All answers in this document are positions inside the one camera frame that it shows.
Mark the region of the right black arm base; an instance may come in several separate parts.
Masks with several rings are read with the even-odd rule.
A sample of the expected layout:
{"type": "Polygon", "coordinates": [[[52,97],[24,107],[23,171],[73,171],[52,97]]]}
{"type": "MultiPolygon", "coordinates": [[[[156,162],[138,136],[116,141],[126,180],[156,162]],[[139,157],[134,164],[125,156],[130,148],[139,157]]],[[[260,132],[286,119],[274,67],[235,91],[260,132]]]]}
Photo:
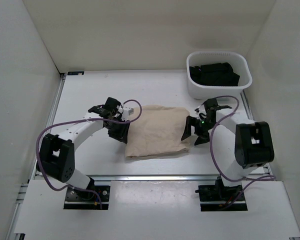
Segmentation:
{"type": "Polygon", "coordinates": [[[195,191],[199,195],[201,212],[244,212],[248,210],[241,185],[224,186],[221,179],[214,185],[199,185],[195,191]]]}

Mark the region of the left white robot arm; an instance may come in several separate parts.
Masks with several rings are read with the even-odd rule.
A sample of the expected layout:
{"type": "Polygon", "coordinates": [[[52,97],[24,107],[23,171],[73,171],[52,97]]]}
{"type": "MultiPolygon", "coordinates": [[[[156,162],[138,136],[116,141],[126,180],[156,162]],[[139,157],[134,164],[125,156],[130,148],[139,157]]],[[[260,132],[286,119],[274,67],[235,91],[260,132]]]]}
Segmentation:
{"type": "Polygon", "coordinates": [[[72,188],[83,200],[90,200],[95,194],[94,180],[76,169],[77,148],[96,132],[107,129],[108,135],[126,143],[128,130],[134,119],[131,107],[115,98],[108,97],[101,105],[92,106],[79,120],[67,121],[68,128],[58,134],[48,130],[63,126],[56,123],[45,128],[35,144],[36,169],[42,173],[47,185],[56,192],[72,188]]]}

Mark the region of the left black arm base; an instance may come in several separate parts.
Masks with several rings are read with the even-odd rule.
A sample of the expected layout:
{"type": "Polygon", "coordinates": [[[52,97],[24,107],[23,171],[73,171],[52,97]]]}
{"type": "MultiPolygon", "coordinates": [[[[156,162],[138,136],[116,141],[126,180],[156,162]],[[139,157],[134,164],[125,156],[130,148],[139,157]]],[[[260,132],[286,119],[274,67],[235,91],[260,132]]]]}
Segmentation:
{"type": "Polygon", "coordinates": [[[110,185],[95,185],[95,191],[99,194],[99,199],[94,193],[79,192],[72,188],[67,188],[63,209],[64,210],[108,210],[110,200],[110,185]]]}

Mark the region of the beige trousers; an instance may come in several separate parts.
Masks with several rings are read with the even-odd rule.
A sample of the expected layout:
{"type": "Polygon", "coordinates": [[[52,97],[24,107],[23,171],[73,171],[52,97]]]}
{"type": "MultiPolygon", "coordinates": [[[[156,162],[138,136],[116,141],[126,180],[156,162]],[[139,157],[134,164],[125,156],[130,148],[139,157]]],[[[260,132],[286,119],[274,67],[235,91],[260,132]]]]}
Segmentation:
{"type": "Polygon", "coordinates": [[[184,107],[145,105],[140,117],[130,123],[125,156],[150,158],[188,152],[190,140],[181,140],[190,115],[184,107]]]}

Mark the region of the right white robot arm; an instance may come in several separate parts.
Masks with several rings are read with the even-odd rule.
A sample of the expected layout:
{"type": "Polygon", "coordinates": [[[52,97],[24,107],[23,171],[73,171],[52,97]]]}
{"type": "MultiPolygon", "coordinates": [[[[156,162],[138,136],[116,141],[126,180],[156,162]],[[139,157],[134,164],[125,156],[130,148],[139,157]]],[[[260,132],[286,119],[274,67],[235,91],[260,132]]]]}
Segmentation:
{"type": "Polygon", "coordinates": [[[221,183],[214,193],[220,200],[228,199],[233,188],[249,175],[275,158],[270,126],[265,121],[254,121],[238,112],[238,107],[220,105],[217,98],[209,98],[195,109],[196,116],[187,116],[182,140],[196,135],[194,144],[209,144],[212,162],[219,173],[221,183]],[[235,135],[234,153],[218,162],[213,149],[214,133],[224,126],[235,135]]]}

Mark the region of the white plastic basket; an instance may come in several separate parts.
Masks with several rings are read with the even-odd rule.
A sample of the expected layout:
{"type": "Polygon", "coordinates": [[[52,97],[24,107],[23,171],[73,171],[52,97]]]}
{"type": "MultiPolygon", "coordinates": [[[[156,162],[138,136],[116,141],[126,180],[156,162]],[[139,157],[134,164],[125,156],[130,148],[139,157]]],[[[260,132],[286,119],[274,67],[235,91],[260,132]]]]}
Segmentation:
{"type": "Polygon", "coordinates": [[[233,51],[206,50],[190,53],[186,59],[187,90],[189,95],[197,100],[206,100],[219,96],[239,96],[241,92],[253,83],[246,59],[233,51]],[[239,75],[238,86],[206,86],[194,82],[190,75],[190,67],[229,63],[234,73],[239,75]]]}

